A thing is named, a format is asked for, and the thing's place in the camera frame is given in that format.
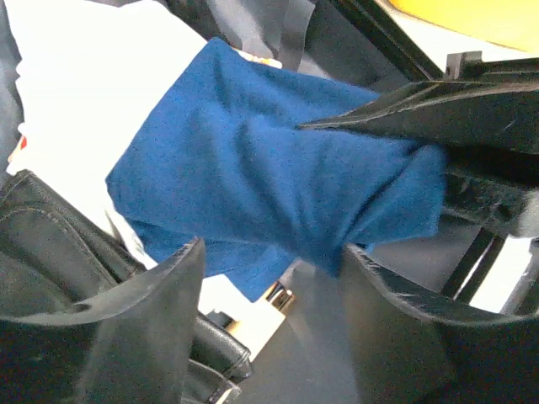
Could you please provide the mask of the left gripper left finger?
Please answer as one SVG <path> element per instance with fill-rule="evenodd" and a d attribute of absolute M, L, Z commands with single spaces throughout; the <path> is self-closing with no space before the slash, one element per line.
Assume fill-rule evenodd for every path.
<path fill-rule="evenodd" d="M 2 402 L 180 402 L 204 267 L 194 239 L 70 311 L 3 317 Z"/>

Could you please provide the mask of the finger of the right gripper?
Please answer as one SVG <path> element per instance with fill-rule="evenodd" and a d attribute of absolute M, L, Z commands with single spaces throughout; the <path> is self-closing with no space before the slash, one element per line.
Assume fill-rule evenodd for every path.
<path fill-rule="evenodd" d="M 412 82 L 358 109 L 299 127 L 538 153 L 536 58 L 484 62 L 453 56 L 450 70 L 445 80 Z"/>
<path fill-rule="evenodd" d="M 501 236 L 538 236 L 538 171 L 479 161 L 446 168 L 443 213 Z"/>

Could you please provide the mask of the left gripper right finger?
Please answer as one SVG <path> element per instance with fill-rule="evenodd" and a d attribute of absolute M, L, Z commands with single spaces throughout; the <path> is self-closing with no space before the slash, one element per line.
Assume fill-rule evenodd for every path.
<path fill-rule="evenodd" d="M 349 245 L 340 286 L 362 403 L 536 403 L 538 317 L 482 311 Z"/>

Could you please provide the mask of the yellow Pikachu suitcase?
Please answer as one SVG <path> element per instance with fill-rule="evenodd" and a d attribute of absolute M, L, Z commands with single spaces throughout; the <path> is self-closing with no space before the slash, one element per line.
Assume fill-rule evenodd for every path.
<path fill-rule="evenodd" d="M 19 126 L 24 119 L 15 85 L 21 56 L 10 29 L 6 2 L 1 4 L 1 191 L 5 182 L 18 174 L 9 174 L 7 166 L 22 138 Z M 372 101 L 412 82 L 451 77 L 453 56 L 478 56 L 483 61 L 480 52 L 450 49 L 440 31 L 430 34 L 435 55 L 427 56 L 374 1 L 155 2 L 202 36 L 205 46 L 219 39 L 247 61 L 362 88 L 375 94 Z M 345 114 L 362 105 L 315 120 Z M 311 121 L 301 122 L 298 129 Z M 438 146 L 446 154 L 446 168 L 453 161 L 479 161 L 490 167 L 501 163 L 538 171 L 538 153 L 336 131 Z M 275 281 L 291 290 L 295 301 L 274 336 L 256 359 L 250 360 L 252 373 L 240 383 L 240 394 L 229 403 L 362 403 L 339 282 L 344 249 L 349 245 L 361 248 L 372 261 L 395 274 L 471 306 L 473 292 L 512 236 L 501 236 L 446 215 L 443 205 L 434 235 L 367 247 L 348 243 L 335 275 L 296 258 Z M 206 272 L 204 238 L 191 237 L 160 262 L 142 244 L 156 268 L 194 239 L 205 244 L 202 286 L 204 279 L 214 277 Z M 492 313 L 538 317 L 537 278 L 523 278 L 504 308 Z"/>

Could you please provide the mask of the black pouch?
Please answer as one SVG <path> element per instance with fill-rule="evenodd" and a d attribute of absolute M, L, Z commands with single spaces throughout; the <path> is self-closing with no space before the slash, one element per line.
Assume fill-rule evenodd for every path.
<path fill-rule="evenodd" d="M 33 173 L 3 185 L 1 320 L 70 311 L 149 270 Z M 248 349 L 198 308 L 193 332 L 178 403 L 234 401 L 252 373 Z"/>

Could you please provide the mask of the blue cloth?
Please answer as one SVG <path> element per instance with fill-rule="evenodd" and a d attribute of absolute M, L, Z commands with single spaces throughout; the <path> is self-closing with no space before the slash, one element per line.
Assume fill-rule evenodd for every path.
<path fill-rule="evenodd" d="M 429 237 L 440 219 L 442 148 L 298 129 L 374 98 L 210 40 L 110 171 L 109 195 L 153 259 L 202 237 L 207 274 L 249 300 L 296 258 L 335 275 L 344 245 Z"/>

